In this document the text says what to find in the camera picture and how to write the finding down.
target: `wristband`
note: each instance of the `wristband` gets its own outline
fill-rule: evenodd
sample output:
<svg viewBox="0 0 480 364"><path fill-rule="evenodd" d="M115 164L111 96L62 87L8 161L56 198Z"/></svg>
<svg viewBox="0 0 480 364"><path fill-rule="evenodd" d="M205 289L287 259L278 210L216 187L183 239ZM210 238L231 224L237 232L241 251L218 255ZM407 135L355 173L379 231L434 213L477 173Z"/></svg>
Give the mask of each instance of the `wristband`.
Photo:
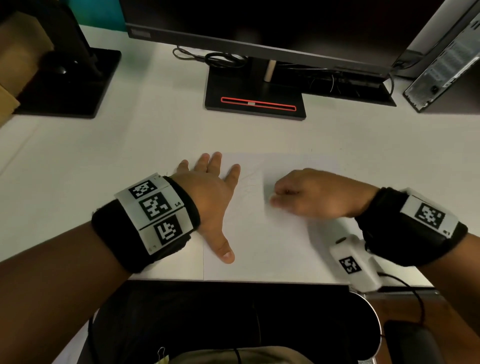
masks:
<svg viewBox="0 0 480 364"><path fill-rule="evenodd" d="M360 216L365 248L398 265L422 266L442 257L466 236L451 212L406 190L382 188Z"/></svg>
<svg viewBox="0 0 480 364"><path fill-rule="evenodd" d="M200 226L195 203L169 177L154 174L115 197L93 214L92 226L129 272L179 251Z"/></svg>

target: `paper sheet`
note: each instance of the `paper sheet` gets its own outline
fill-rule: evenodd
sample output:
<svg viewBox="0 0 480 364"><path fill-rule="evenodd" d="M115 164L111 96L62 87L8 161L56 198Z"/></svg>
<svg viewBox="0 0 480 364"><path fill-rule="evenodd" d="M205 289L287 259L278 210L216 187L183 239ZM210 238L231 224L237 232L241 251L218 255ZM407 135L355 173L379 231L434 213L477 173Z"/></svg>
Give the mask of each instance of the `paper sheet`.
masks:
<svg viewBox="0 0 480 364"><path fill-rule="evenodd" d="M328 252L328 244L347 234L345 227L338 221L309 222L268 204L275 182L290 171L310 167L335 172L335 162L319 155L224 154L221 177L235 163L242 171L223 232L236 259L224 264L205 243L204 280L347 282Z"/></svg>

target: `white desk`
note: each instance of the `white desk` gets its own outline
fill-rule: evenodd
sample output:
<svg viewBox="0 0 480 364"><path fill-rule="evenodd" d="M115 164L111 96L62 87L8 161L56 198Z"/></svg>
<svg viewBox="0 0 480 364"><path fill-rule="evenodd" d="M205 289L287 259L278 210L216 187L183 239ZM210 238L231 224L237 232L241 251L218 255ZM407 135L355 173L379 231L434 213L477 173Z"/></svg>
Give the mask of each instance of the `white desk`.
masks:
<svg viewBox="0 0 480 364"><path fill-rule="evenodd" d="M1 260L87 221L140 178L216 150L332 155L346 176L410 186L480 233L477 117L417 114L402 81L397 108L304 95L302 122L207 111L204 64L126 33L83 31L91 46L121 50L122 61L95 119L15 116L0 129ZM202 251L194 236L141 278L202 280ZM415 268L379 261L412 285L430 285Z"/></svg>

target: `black wristband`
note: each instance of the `black wristband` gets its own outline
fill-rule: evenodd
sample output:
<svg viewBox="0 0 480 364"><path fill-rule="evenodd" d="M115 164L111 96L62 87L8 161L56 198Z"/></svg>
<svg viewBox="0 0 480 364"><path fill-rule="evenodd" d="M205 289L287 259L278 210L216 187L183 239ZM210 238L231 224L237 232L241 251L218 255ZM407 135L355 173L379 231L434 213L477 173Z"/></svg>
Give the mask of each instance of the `black wristband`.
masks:
<svg viewBox="0 0 480 364"><path fill-rule="evenodd" d="M459 222L446 238L400 213L407 199L407 193L382 188L355 218L371 253L404 267L422 266L451 251L467 234L467 227Z"/></svg>
<svg viewBox="0 0 480 364"><path fill-rule="evenodd" d="M175 181L165 178L184 203L193 229L200 226L200 214L190 196ZM190 239L183 235L150 255L140 238L140 234L130 221L118 200L114 200L97 210L92 216L92 227L109 247L120 264L131 273L140 273L147 265L182 249Z"/></svg>

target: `hand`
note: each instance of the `hand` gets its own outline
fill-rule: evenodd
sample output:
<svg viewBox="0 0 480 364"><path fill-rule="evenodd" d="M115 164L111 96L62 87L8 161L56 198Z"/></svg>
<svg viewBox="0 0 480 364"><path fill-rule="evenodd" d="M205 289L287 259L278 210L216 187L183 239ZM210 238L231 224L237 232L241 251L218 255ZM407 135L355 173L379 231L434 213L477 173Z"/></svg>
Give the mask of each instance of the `hand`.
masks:
<svg viewBox="0 0 480 364"><path fill-rule="evenodd" d="M224 180L218 176L222 154L215 152L210 156L202 154L192 171L188 169L188 161L183 160L177 173L171 176L192 198L200 213L198 232L204 237L214 253L224 262L233 263L233 254L228 240L223 235L223 216L233 196L240 176L240 166L235 164Z"/></svg>
<svg viewBox="0 0 480 364"><path fill-rule="evenodd" d="M352 218L367 209L377 191L367 183L306 168L278 180L270 204L310 218Z"/></svg>

